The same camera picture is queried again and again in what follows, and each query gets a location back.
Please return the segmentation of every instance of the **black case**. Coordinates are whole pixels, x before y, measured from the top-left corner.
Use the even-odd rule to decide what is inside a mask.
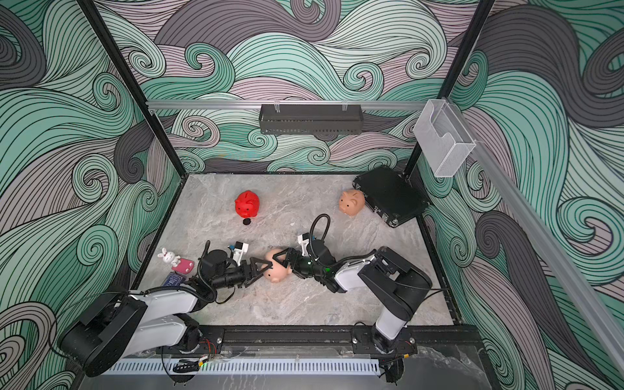
[[[364,193],[366,205],[391,228],[422,214],[429,205],[426,196],[387,167],[357,176],[353,188]]]

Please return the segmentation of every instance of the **black cable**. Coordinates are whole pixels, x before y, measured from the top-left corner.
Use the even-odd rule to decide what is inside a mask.
[[[162,368],[165,370],[165,373],[167,374],[167,376],[169,377],[169,379],[171,379],[173,381],[173,385],[175,386],[175,384],[177,383],[175,381],[175,379],[173,378],[173,376],[169,373],[169,370],[167,370],[167,366],[165,365],[165,357],[163,356],[163,351],[165,350],[165,346],[161,346],[160,347],[160,361],[162,362]]]
[[[319,215],[318,217],[316,217],[314,219],[314,222],[312,222],[312,225],[310,226],[310,233],[309,233],[309,235],[310,235],[310,237],[309,237],[309,239],[310,239],[310,253],[312,254],[312,259],[314,259],[314,260],[317,259],[317,257],[318,257],[314,253],[314,248],[312,246],[312,239],[314,237],[314,228],[316,228],[316,223],[319,222],[319,220],[321,218],[324,218],[324,217],[327,218],[327,225],[325,226],[325,231],[323,232],[323,236],[321,237],[321,240],[324,240],[325,236],[327,235],[327,231],[329,230],[329,224],[331,223],[331,218],[329,217],[329,215],[327,215],[327,214]]]
[[[192,296],[196,297],[198,300],[200,301],[204,301],[204,302],[208,302],[208,303],[213,303],[215,300],[217,300],[217,295],[215,294],[215,299],[213,300],[209,300],[208,298],[204,298],[201,295],[199,295],[197,293],[197,291],[193,290],[190,287],[186,287],[186,286],[158,286],[158,287],[152,287],[149,288],[145,291],[141,291],[140,293],[138,293],[137,295],[149,295],[151,293],[156,293],[158,291],[168,291],[168,290],[172,290],[172,291],[184,291],[185,293],[189,293]]]
[[[351,260],[362,260],[362,259],[365,259],[367,257],[372,256],[376,252],[377,252],[377,249],[373,249],[373,250],[371,250],[369,253],[367,253],[365,255],[344,257],[344,258],[338,260],[336,262],[336,264],[343,264],[343,263],[346,263],[347,261],[351,261]]]
[[[206,241],[206,249],[204,249],[204,251],[207,251],[208,247],[210,246],[210,240]],[[199,277],[199,280],[202,281],[202,283],[208,287],[210,289],[210,292],[212,292],[212,295],[215,297],[215,299],[212,302],[216,302],[217,301],[217,290],[212,286],[212,283],[208,283],[202,276],[202,260],[199,260],[199,264],[197,265],[197,276]]]
[[[75,305],[78,305],[79,303],[82,303],[90,298],[95,298],[96,296],[100,296],[100,295],[104,295],[104,294],[123,294],[123,295],[129,295],[130,292],[129,291],[104,291],[101,292],[99,294],[93,294],[93,295],[89,295],[89,296],[85,296],[84,298],[79,299],[78,301],[72,303],[71,305],[69,305],[68,307],[66,307],[64,310],[62,310],[60,313],[56,314],[54,317],[54,321],[52,321],[52,326],[50,326],[50,332],[48,332],[47,334],[47,346],[50,347],[50,350],[55,353],[56,355],[65,358],[65,359],[70,359],[69,356],[65,356],[62,353],[56,351],[52,345],[52,340],[50,340],[50,338],[52,337],[52,329],[54,329],[54,326],[58,323],[59,318],[69,309],[73,308]]]
[[[230,296],[229,296],[229,297],[225,298],[225,301],[223,301],[223,302],[217,302],[217,301],[215,300],[216,304],[218,304],[218,305],[222,305],[222,304],[226,303],[227,301],[229,301],[229,300],[230,300],[230,298],[231,298],[232,296],[234,296],[234,293],[235,293],[235,292],[236,292],[236,286],[234,286],[234,290],[232,290],[232,294],[230,294]]]
[[[325,226],[325,231],[323,232],[323,236],[321,237],[321,240],[324,240],[325,236],[327,236],[327,231],[329,230],[329,224],[331,223],[331,218],[327,214],[321,214],[318,217],[316,217],[316,219],[312,223],[312,226],[310,226],[310,241],[312,240],[312,237],[314,237],[314,228],[316,228],[316,223],[319,222],[319,220],[321,220],[321,218],[323,217],[327,218],[327,225]]]
[[[395,283],[397,285],[399,285],[399,286],[414,288],[415,290],[427,290],[427,291],[446,291],[446,290],[450,290],[450,288],[426,288],[426,287],[416,287],[416,286],[404,285],[403,283],[399,283],[397,281],[395,281]]]
[[[445,290],[448,290],[448,288],[441,288],[441,289],[437,290],[435,293],[427,295],[425,297],[425,299],[422,300],[422,302],[425,302],[426,300],[428,300],[429,298],[431,298],[435,294],[441,293],[442,291],[445,291]]]
[[[363,323],[362,321],[358,321],[358,322],[356,322],[355,324],[353,324],[353,327],[351,328],[351,334],[352,334],[352,335],[353,335],[353,337],[354,337],[354,338],[356,338],[356,339],[357,339],[357,337],[355,337],[355,327],[356,327],[358,324],[362,324],[362,325],[364,325],[364,326],[367,326],[367,325],[366,325],[365,323]]]

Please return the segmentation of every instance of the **wave pattern wallpaper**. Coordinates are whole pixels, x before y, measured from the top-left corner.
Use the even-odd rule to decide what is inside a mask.
[[[148,100],[426,100],[478,0],[96,3]],[[362,172],[404,166],[419,112],[366,112],[365,133],[320,138],[260,134],[258,111],[159,114],[189,172]]]
[[[476,136],[624,319],[624,2],[495,10],[452,99]],[[596,337],[470,157],[419,170],[425,221],[465,322],[505,389],[624,389]]]
[[[47,338],[129,287],[178,187],[115,74],[74,0],[0,1],[0,388],[69,388]]]

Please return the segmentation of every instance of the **rabbit figurine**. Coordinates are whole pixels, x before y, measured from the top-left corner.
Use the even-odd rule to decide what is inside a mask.
[[[166,248],[162,248],[162,253],[159,253],[158,257],[161,257],[162,261],[166,263],[171,263],[172,267],[180,264],[180,257],[176,256],[174,252],[167,252]]]

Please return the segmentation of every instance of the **marble floor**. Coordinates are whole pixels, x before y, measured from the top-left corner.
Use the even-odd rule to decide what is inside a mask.
[[[245,258],[263,258],[271,248],[298,247],[297,235],[307,232],[314,218],[327,213],[331,226],[325,243],[336,258],[360,255],[388,246],[425,271],[439,287],[416,220],[392,229],[370,209],[351,218],[338,210],[352,175],[191,175],[158,244],[176,255],[197,260],[206,240],[210,249],[227,250],[236,241],[249,244]],[[260,212],[245,226],[234,211],[234,199],[251,190],[260,197]],[[322,234],[324,220],[317,225]],[[140,288],[160,286],[170,268],[154,257]],[[219,290],[224,300],[230,290]],[[261,278],[249,288],[236,289],[224,305],[207,305],[193,314],[201,324],[220,325],[346,325],[372,324],[382,304],[366,288],[333,294],[314,279],[289,275],[281,283]],[[451,325],[442,294],[426,300],[409,324]]]

